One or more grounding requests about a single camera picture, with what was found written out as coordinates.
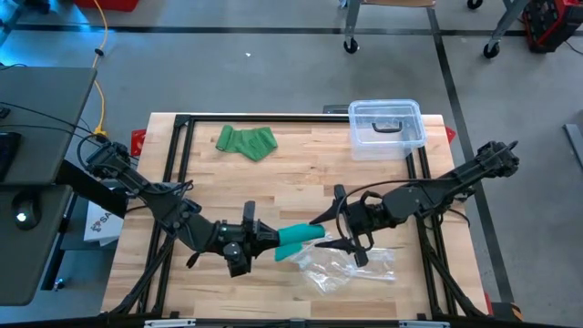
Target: plastic bag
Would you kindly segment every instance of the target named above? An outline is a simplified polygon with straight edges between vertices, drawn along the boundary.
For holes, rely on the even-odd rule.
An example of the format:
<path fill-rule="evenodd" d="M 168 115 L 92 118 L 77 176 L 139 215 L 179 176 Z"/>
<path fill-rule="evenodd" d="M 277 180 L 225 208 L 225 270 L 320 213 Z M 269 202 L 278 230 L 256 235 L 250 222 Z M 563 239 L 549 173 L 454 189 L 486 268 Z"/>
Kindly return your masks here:
<path fill-rule="evenodd" d="M 394 281 L 394 251 L 390 249 L 372 249 L 367 252 L 369 262 L 359 268 L 353 256 L 345 251 L 314 247 L 316 243 L 330 241 L 326 237 L 311 241 L 302 251 L 288 258 L 297 263 L 303 278 L 324 295 L 335 292 L 351 278 L 364 278 L 380 281 Z"/>

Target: black desk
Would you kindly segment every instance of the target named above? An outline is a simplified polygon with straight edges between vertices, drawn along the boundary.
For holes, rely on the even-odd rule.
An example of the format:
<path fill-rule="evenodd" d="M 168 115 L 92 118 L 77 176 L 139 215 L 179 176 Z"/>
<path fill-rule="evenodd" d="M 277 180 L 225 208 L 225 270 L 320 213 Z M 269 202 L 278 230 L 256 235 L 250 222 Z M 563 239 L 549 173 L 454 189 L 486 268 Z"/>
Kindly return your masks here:
<path fill-rule="evenodd" d="M 117 215 L 125 213 L 126 200 L 64 160 L 74 128 L 70 125 L 1 102 L 30 108 L 76 125 L 95 80 L 93 68 L 12 67 L 0 71 L 0 106 L 10 115 L 0 120 L 0 131 L 22 135 L 15 160 L 0 183 L 0 305 L 25 305 L 32 301 L 55 240 L 71 187 L 76 194 Z M 15 128 L 35 125 L 62 128 Z M 41 190 L 42 219 L 30 231 L 15 226 L 11 203 L 19 190 Z M 63 235 L 55 243 L 60 250 Z"/>

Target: concrete floor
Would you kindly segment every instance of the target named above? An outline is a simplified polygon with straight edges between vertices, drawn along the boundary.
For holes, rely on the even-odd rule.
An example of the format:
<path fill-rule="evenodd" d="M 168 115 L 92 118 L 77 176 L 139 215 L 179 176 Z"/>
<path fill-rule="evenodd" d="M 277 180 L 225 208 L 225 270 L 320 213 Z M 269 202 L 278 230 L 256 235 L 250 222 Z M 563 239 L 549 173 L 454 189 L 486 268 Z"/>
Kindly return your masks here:
<path fill-rule="evenodd" d="M 502 2 L 488 2 L 475 12 L 465 1 L 437 3 L 439 25 L 450 30 L 491 30 L 504 11 Z M 0 0 L 6 12 L 10 6 Z M 141 0 L 131 14 L 107 12 L 113 26 L 343 27 L 343 16 L 335 0 Z M 94 10 L 65 3 L 49 15 L 27 13 L 19 23 L 101 24 Z M 427 29 L 429 21 L 424 9 L 365 6 L 357 27 Z M 101 38 L 100 33 L 14 31 L 0 47 L 0 61 L 88 67 Z M 456 128 L 431 36 L 357 40 L 361 49 L 350 56 L 337 35 L 111 33 L 97 75 L 107 97 L 106 130 L 129 143 L 129 131 L 144 128 L 155 111 L 320 113 L 325 105 L 367 98 L 415 99 L 423 113 L 444 115 Z M 520 171 L 484 184 L 516 303 L 527 321 L 580 326 L 583 171 L 561 127 L 582 109 L 583 58 L 567 46 L 554 54 L 531 54 L 524 37 L 515 36 L 505 38 L 500 56 L 487 61 L 481 57 L 486 41 L 444 37 L 472 147 L 491 139 L 520 141 Z M 583 49 L 583 38 L 570 42 Z M 91 126 L 99 106 L 94 90 L 83 114 Z M 453 152 L 461 164 L 459 138 Z M 485 289 L 496 300 L 472 202 L 467 210 Z M 26 307 L 0 308 L 0 322 L 98 313 L 111 256 L 72 253 L 62 275 L 79 275 L 79 284 L 75 278 L 61 292 L 39 292 Z M 90 301 L 81 306 L 79 300 Z"/>

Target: wooden tabletop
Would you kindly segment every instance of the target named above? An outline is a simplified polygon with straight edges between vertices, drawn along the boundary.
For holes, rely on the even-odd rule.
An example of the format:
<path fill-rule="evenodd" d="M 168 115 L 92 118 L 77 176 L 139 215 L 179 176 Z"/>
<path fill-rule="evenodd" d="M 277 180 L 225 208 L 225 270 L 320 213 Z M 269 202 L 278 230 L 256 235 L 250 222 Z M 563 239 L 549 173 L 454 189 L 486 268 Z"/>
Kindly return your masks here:
<path fill-rule="evenodd" d="M 154 113 L 150 117 L 138 171 L 151 181 L 162 179 L 174 117 L 171 113 Z M 279 147 L 259 163 L 241 154 L 219 152 L 215 143 L 225 124 L 236 129 L 269 126 Z M 424 125 L 427 157 L 432 176 L 437 177 L 454 167 L 444 121 L 441 116 L 424 116 Z M 178 175 L 184 130 L 173 181 Z M 417 153 L 414 154 L 420 175 Z M 207 219 L 229 222 L 240 222 L 244 202 L 255 200 L 255 218 L 279 229 L 307 222 L 327 210 L 332 204 L 334 184 L 342 183 L 351 190 L 380 180 L 406 178 L 404 160 L 352 160 L 348 124 L 198 122 L 187 174 L 187 180 L 194 180 L 194 189 L 186 197 L 202 206 L 202 215 Z M 395 187 L 376 190 L 386 192 Z M 152 223 L 148 210 L 133 211 L 126 217 L 103 311 L 118 305 L 143 272 Z M 333 223 L 325 227 L 337 235 Z M 466 222 L 449 213 L 442 230 L 452 275 L 476 307 L 485 312 L 484 291 Z M 394 250 L 396 280 L 352 279 L 339 291 L 326 295 L 319 294 L 302 278 L 297 264 L 276 263 L 273 251 L 254 260 L 250 274 L 230 278 L 226 262 L 215 254 L 201 255 L 195 267 L 187 269 L 185 263 L 192 251 L 177 241 L 164 313 L 180 311 L 181 317 L 195 318 L 387 320 L 429 314 L 414 220 L 396 229 L 377 231 L 374 239 L 375 247 Z M 446 311 L 443 284 L 437 274 L 435 285 L 441 308 Z M 157 279 L 152 286 L 150 306 Z"/>

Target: container handle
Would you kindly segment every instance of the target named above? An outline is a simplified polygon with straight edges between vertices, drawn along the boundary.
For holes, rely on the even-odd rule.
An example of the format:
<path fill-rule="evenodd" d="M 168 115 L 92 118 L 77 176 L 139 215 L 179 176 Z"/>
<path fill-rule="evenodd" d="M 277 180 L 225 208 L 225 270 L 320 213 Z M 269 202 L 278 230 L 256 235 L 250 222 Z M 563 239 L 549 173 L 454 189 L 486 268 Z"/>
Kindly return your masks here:
<path fill-rule="evenodd" d="M 378 128 L 376 127 L 376 123 L 373 123 L 373 130 L 378 133 L 396 133 L 401 132 L 403 130 L 403 122 L 399 122 L 398 128 Z"/>

